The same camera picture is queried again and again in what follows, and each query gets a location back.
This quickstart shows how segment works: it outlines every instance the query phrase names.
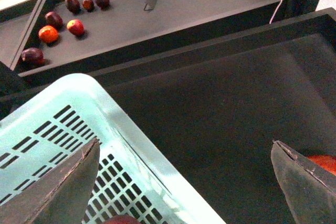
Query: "light blue plastic basket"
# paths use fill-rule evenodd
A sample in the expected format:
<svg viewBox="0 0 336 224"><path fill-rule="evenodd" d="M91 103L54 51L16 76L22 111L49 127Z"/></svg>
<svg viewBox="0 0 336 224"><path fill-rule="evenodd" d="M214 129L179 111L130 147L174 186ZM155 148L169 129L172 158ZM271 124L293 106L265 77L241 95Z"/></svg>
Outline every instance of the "light blue plastic basket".
<svg viewBox="0 0 336 224"><path fill-rule="evenodd" d="M0 205L93 137L100 165L82 223L224 223L91 77L63 77L0 121Z"/></svg>

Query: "rectangular slot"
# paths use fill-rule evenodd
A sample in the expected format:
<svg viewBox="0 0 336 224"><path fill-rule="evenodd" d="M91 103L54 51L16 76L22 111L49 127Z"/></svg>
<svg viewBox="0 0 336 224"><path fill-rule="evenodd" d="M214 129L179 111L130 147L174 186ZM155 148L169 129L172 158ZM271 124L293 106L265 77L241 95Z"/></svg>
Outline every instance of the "rectangular slot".
<svg viewBox="0 0 336 224"><path fill-rule="evenodd" d="M107 194L107 196L109 196L110 199L114 198L114 194L109 188L105 189L105 193Z"/></svg>
<svg viewBox="0 0 336 224"><path fill-rule="evenodd" d="M23 181L20 185L18 185L18 186L14 189L14 191L19 190L19 189L20 189L21 187L23 187L29 180L30 180L30 179L26 179L25 181Z"/></svg>
<svg viewBox="0 0 336 224"><path fill-rule="evenodd" d="M83 221L84 221L85 223L88 223L88 222L90 221L90 219L89 219L89 217L88 217L88 215L87 215L86 213L85 213L85 215L84 215Z"/></svg>
<svg viewBox="0 0 336 224"><path fill-rule="evenodd" d="M36 180L33 180L32 182L30 182L25 188L22 189L22 191L26 190L29 186L31 186L35 182Z"/></svg>
<svg viewBox="0 0 336 224"><path fill-rule="evenodd" d="M3 164L2 166L0 166L1 169L5 169L8 165L10 165L11 163L13 163L14 161L16 161L19 158L19 156L14 156L12 157L10 160L8 160L5 164Z"/></svg>
<svg viewBox="0 0 336 224"><path fill-rule="evenodd" d="M76 115L70 122L68 122L65 126L69 127L71 126L75 121L77 121L79 119L79 116Z"/></svg>
<svg viewBox="0 0 336 224"><path fill-rule="evenodd" d="M42 124L39 128L37 128L35 131L34 131L34 134L38 134L40 133L42 130L44 130L51 122L50 121L47 121L45 122L44 124Z"/></svg>
<svg viewBox="0 0 336 224"><path fill-rule="evenodd" d="M148 208L152 206L152 203L149 201L149 199L146 196L142 196L141 199Z"/></svg>
<svg viewBox="0 0 336 224"><path fill-rule="evenodd" d="M34 145L36 145L39 141L34 140L32 143L30 143L26 148L24 148L21 152L26 153L29 149L33 148Z"/></svg>
<svg viewBox="0 0 336 224"><path fill-rule="evenodd" d="M131 177L128 175L127 172L124 172L124 173L122 174L122 176L126 179L127 183L131 183L131 182L132 182L132 179L131 179Z"/></svg>
<svg viewBox="0 0 336 224"><path fill-rule="evenodd" d="M106 158L104 158L104 159L102 160L102 163L103 163L104 165L107 165L109 162L107 161Z"/></svg>
<svg viewBox="0 0 336 224"><path fill-rule="evenodd" d="M71 108L70 105L65 106L61 111L59 111L56 115L54 115L55 119L58 119L61 115L67 112Z"/></svg>
<svg viewBox="0 0 336 224"><path fill-rule="evenodd" d="M50 129L48 129L45 133L43 133L41 135L41 137L46 137L47 135L49 135L51 132L53 132L55 129L57 128L56 125L52 126Z"/></svg>
<svg viewBox="0 0 336 224"><path fill-rule="evenodd" d="M95 185L93 186L93 191L94 191L95 193L99 192L99 187L96 185L96 183L95 183Z"/></svg>
<svg viewBox="0 0 336 224"><path fill-rule="evenodd" d="M0 200L0 204L4 202L6 199L8 199L11 196L11 194L7 194L4 198Z"/></svg>
<svg viewBox="0 0 336 224"><path fill-rule="evenodd" d="M67 156L68 156L68 154L65 154L60 160L55 162L55 165L58 165L59 163L61 163L63 161L63 159L65 159Z"/></svg>
<svg viewBox="0 0 336 224"><path fill-rule="evenodd" d="M67 143L69 143L69 141L73 139L73 136L69 137L68 139L66 139L63 143L60 144L60 147L65 146Z"/></svg>
<svg viewBox="0 0 336 224"><path fill-rule="evenodd" d="M97 199L94 199L93 202L94 206L96 207L96 209L98 211L100 211L101 209L103 209L103 207L101 206L101 204L97 201Z"/></svg>
<svg viewBox="0 0 336 224"><path fill-rule="evenodd" d="M121 195L120 199L125 204L125 206L128 206L130 204L130 202L127 200L127 198L125 197L125 195Z"/></svg>
<svg viewBox="0 0 336 224"><path fill-rule="evenodd" d="M54 138L55 138L56 136L58 136L59 134L61 134L62 132L63 132L62 129L58 130L54 135L52 135L50 138L48 138L48 140L49 140L49 141L54 140Z"/></svg>
<svg viewBox="0 0 336 224"><path fill-rule="evenodd" d="M66 120L68 120L70 117L72 117L72 115L75 114L75 111L71 111L69 114L67 114L60 122L64 123Z"/></svg>
<svg viewBox="0 0 336 224"><path fill-rule="evenodd" d="M142 191L140 190L140 188L136 184L133 184L132 188L136 192L136 194L140 195L142 193Z"/></svg>
<svg viewBox="0 0 336 224"><path fill-rule="evenodd" d="M54 144L58 144L59 142L61 142L67 135L69 135L69 133L63 134L63 136L61 136L58 140L54 141Z"/></svg>
<svg viewBox="0 0 336 224"><path fill-rule="evenodd" d="M130 189L127 189L126 193L130 197L131 200L135 200L136 199L136 196L133 194L133 192Z"/></svg>
<svg viewBox="0 0 336 224"><path fill-rule="evenodd" d="M112 180L112 178L109 176L107 172L103 172L102 175L106 179L107 182L110 182Z"/></svg>
<svg viewBox="0 0 336 224"><path fill-rule="evenodd" d="M75 129L77 129L84 121L81 120L79 123L77 123L71 130L74 131Z"/></svg>
<svg viewBox="0 0 336 224"><path fill-rule="evenodd" d="M109 203L109 201L106 199L104 194L100 194L99 198L100 198L101 202L104 204L104 206L106 206Z"/></svg>
<svg viewBox="0 0 336 224"><path fill-rule="evenodd" d="M8 156L10 156L10 153L5 153L5 154L3 154L1 157L0 157L0 162L2 161L2 160L4 160L6 157L8 157Z"/></svg>
<svg viewBox="0 0 336 224"><path fill-rule="evenodd" d="M140 214L136 211L134 207L131 207L130 211L135 219L138 219L140 217Z"/></svg>
<svg viewBox="0 0 336 224"><path fill-rule="evenodd" d="M74 141L73 141L72 143L70 143L65 149L66 149L66 150L70 149L70 147L72 147L72 146L73 146L74 144L76 144L78 141L79 141L78 139L74 140Z"/></svg>
<svg viewBox="0 0 336 224"><path fill-rule="evenodd" d="M117 215L117 212L115 211L115 209L112 206L109 206L107 208L107 210L110 212L110 214L112 214L112 216Z"/></svg>
<svg viewBox="0 0 336 224"><path fill-rule="evenodd" d="M78 147L80 147L83 144L83 142L80 142L79 144L77 144L74 148L72 148L70 151L73 152L74 150L76 150Z"/></svg>
<svg viewBox="0 0 336 224"><path fill-rule="evenodd" d="M116 194L120 193L120 189L119 189L119 187L116 185L116 183L112 183L112 184L111 184L111 187L112 187L113 191L114 191Z"/></svg>
<svg viewBox="0 0 336 224"><path fill-rule="evenodd" d="M125 187L126 187L125 182L124 182L121 178L117 178L117 182L118 182L118 184L119 184L122 188L125 188Z"/></svg>
<svg viewBox="0 0 336 224"><path fill-rule="evenodd" d="M22 145L24 145L25 143L27 143L29 140L31 140L32 138L30 136L24 138L21 142L19 142L17 145L15 145L12 149L13 150L17 150L19 149Z"/></svg>
<svg viewBox="0 0 336 224"><path fill-rule="evenodd" d="M91 133L85 138L85 140L88 140L93 134L94 134L94 132L91 132Z"/></svg>
<svg viewBox="0 0 336 224"><path fill-rule="evenodd" d="M32 174L32 176L36 176L39 172L41 172L44 168L46 168L47 166L46 165L44 165L44 166L42 166L39 170L37 170L36 172L34 172L33 174Z"/></svg>
<svg viewBox="0 0 336 224"><path fill-rule="evenodd" d="M82 128L80 128L76 133L79 134L81 133L85 128L87 127L87 125L84 125Z"/></svg>
<svg viewBox="0 0 336 224"><path fill-rule="evenodd" d="M55 157L53 157L51 160L49 160L49 163L52 163L53 161L55 161L62 154L63 154L63 152L58 153Z"/></svg>
<svg viewBox="0 0 336 224"><path fill-rule="evenodd" d="M101 223L103 223L102 222L102 220L98 217L97 219L95 219L95 222L96 222L96 224L101 224Z"/></svg>
<svg viewBox="0 0 336 224"><path fill-rule="evenodd" d="M96 211L94 211L91 205L88 205L88 212L92 217L96 215Z"/></svg>
<svg viewBox="0 0 336 224"><path fill-rule="evenodd" d="M154 214L154 216L156 217L157 220L162 219L162 215L159 213L159 211L156 208L152 209L152 213Z"/></svg>
<svg viewBox="0 0 336 224"><path fill-rule="evenodd" d="M144 212L146 212L146 209L143 207L143 205L140 203L140 201L137 201L135 203L135 205L138 207L138 209L140 210L140 212L143 214Z"/></svg>
<svg viewBox="0 0 336 224"><path fill-rule="evenodd" d="M42 174L40 174L38 177L41 178L43 175L45 175L48 171L50 171L52 169L52 167L49 167L48 169L46 169Z"/></svg>
<svg viewBox="0 0 336 224"><path fill-rule="evenodd" d="M115 161L113 164L117 168L118 171L120 171L120 172L122 171L122 166L119 164L118 161Z"/></svg>
<svg viewBox="0 0 336 224"><path fill-rule="evenodd" d="M124 207L120 204L120 202L117 199L114 201L114 205L117 207L119 212L122 212L124 210Z"/></svg>
<svg viewBox="0 0 336 224"><path fill-rule="evenodd" d="M89 131L91 131L91 129L86 130L86 131L81 135L81 137L84 137L86 134L88 134Z"/></svg>
<svg viewBox="0 0 336 224"><path fill-rule="evenodd" d="M146 219L149 221L150 224L156 224L156 221L153 219L152 216L146 215Z"/></svg>
<svg viewBox="0 0 336 224"><path fill-rule="evenodd" d="M97 177L97 182L100 185L100 187L104 187L106 185L104 180L102 180L100 176Z"/></svg>
<svg viewBox="0 0 336 224"><path fill-rule="evenodd" d="M103 212L101 216L104 218L104 220L110 219L110 216L106 212Z"/></svg>
<svg viewBox="0 0 336 224"><path fill-rule="evenodd" d="M118 174L116 170L113 169L112 166L109 166L107 170L109 170L109 172L112 174L113 177L116 177L116 175Z"/></svg>

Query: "red apple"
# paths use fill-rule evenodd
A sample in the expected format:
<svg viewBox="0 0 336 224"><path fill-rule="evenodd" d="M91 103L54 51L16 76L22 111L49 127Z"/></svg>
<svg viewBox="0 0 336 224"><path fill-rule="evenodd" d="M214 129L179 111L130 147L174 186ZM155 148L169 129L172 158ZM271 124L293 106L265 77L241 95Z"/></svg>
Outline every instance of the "red apple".
<svg viewBox="0 0 336 224"><path fill-rule="evenodd" d="M103 224L140 224L140 222L129 215L116 215Z"/></svg>
<svg viewBox="0 0 336 224"><path fill-rule="evenodd" d="M79 19L70 20L67 24L67 29L76 36L81 36L85 32L84 25Z"/></svg>

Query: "tangerine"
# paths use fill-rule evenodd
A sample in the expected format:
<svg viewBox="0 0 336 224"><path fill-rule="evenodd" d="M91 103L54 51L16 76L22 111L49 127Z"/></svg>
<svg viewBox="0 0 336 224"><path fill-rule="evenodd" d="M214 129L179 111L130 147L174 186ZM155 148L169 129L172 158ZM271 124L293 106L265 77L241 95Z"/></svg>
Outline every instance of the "tangerine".
<svg viewBox="0 0 336 224"><path fill-rule="evenodd" d="M45 43L52 43L58 38L58 31L52 26L44 26L38 32L38 37Z"/></svg>
<svg viewBox="0 0 336 224"><path fill-rule="evenodd" d="M333 175L336 175L336 157L329 155L315 155L307 158L326 169Z"/></svg>

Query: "dark gray tray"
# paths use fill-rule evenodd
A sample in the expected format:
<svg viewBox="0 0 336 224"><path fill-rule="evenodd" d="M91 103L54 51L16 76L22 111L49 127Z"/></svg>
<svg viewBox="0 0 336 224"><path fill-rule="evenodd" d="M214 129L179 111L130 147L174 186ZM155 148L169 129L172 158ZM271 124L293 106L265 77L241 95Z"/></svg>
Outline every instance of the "dark gray tray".
<svg viewBox="0 0 336 224"><path fill-rule="evenodd" d="M41 0L0 10L0 61L10 67Z"/></svg>
<svg viewBox="0 0 336 224"><path fill-rule="evenodd" d="M112 0L108 10L96 8L92 13L83 10L73 15L64 0L45 0L21 49L41 48L48 63L33 70L20 64L13 69L33 83L44 84L67 73L89 72L266 24L276 1L159 0L153 11L145 12L145 0ZM55 44L40 43L37 33L51 10L57 11L65 24L81 19L84 37L76 38L64 27Z"/></svg>
<svg viewBox="0 0 336 224"><path fill-rule="evenodd" d="M336 155L335 20L327 9L91 75L228 224L294 224L272 141Z"/></svg>

